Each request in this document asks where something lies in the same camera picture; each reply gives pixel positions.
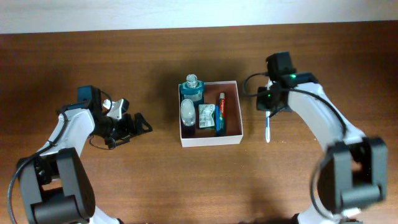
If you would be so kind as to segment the blue and white toothbrush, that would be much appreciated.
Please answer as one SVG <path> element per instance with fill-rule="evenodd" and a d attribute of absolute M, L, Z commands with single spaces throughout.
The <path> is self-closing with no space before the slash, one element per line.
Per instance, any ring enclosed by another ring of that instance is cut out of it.
<path fill-rule="evenodd" d="M 271 141 L 271 122 L 270 122 L 270 116 L 271 112 L 266 111 L 266 132 L 265 132 L 265 137 L 266 137 L 266 142 L 270 143 Z"/>

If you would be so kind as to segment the clear pump soap bottle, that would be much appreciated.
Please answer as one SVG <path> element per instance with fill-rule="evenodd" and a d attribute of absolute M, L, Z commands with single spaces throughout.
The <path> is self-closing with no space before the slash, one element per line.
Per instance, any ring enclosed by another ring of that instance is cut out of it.
<path fill-rule="evenodd" d="M 193 136 L 196 129 L 196 112 L 193 101 L 184 99 L 180 105 L 180 119 L 182 122 L 182 133 Z"/>

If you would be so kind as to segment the green Colgate toothpaste tube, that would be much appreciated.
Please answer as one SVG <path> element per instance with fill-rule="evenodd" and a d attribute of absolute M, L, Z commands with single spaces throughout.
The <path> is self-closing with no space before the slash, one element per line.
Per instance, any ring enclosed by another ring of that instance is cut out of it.
<path fill-rule="evenodd" d="M 225 106 L 226 106 L 225 93 L 221 92 L 219 98 L 219 115 L 218 115 L 219 124 L 217 129 L 217 133 L 219 136 L 225 135 L 226 132 Z"/>

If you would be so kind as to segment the blue disposable razor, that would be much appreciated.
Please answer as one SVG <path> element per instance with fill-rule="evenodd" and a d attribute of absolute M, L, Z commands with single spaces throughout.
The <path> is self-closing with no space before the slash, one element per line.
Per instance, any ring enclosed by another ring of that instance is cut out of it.
<path fill-rule="evenodd" d="M 220 107 L 218 105 L 215 106 L 215 127 L 216 127 L 216 135 L 221 135 L 221 117 L 220 117 Z"/>

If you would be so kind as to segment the blue Listerine mouthwash bottle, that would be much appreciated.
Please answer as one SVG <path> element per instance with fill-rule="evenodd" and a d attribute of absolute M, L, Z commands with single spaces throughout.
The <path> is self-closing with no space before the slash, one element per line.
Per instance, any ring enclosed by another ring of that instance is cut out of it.
<path fill-rule="evenodd" d="M 189 99 L 193 101 L 195 107 L 204 104 L 205 83 L 198 80 L 195 74 L 189 74 L 186 82 L 178 86 L 180 101 Z"/>

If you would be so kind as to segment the green and white soap packet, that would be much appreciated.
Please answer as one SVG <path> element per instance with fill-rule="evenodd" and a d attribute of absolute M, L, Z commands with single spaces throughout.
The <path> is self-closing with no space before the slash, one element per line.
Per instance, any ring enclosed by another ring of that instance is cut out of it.
<path fill-rule="evenodd" d="M 199 112 L 199 128 L 215 129 L 215 105 L 202 104 L 198 105 Z"/>

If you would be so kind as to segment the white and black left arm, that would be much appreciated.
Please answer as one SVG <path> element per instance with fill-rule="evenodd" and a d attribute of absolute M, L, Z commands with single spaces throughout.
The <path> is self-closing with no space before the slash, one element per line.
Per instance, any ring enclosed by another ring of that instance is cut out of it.
<path fill-rule="evenodd" d="M 96 205 L 95 193 L 80 156 L 95 136 L 111 151 L 131 138 L 151 132 L 141 113 L 127 113 L 125 98 L 113 101 L 105 92 L 88 85 L 78 88 L 76 103 L 61 107 L 58 123 L 46 143 L 35 153 L 19 159 L 7 190 L 7 212 L 16 223 L 12 192 L 19 184 L 29 223 L 114 223 Z"/>

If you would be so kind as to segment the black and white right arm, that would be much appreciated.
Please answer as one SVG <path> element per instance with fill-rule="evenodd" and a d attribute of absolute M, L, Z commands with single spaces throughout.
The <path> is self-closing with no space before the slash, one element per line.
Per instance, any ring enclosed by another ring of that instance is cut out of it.
<path fill-rule="evenodd" d="M 386 199 L 387 146 L 352 125 L 310 72 L 299 73 L 288 52 L 266 58 L 269 77 L 257 91 L 257 108 L 272 117 L 296 112 L 323 149 L 310 178 L 311 206 L 292 223 L 356 223 L 361 210 Z"/>

